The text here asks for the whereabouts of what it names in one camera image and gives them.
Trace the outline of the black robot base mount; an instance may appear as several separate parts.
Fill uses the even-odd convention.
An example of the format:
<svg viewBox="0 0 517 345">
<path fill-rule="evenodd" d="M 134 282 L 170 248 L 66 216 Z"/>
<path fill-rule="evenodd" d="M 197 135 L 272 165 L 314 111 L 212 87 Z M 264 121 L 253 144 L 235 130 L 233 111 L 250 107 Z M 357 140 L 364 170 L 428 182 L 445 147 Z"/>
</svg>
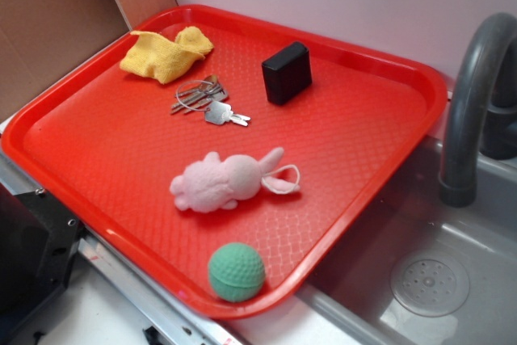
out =
<svg viewBox="0 0 517 345">
<path fill-rule="evenodd" d="M 1 189 L 1 314 L 32 311 L 68 285 L 82 223 L 48 191 Z"/>
</svg>

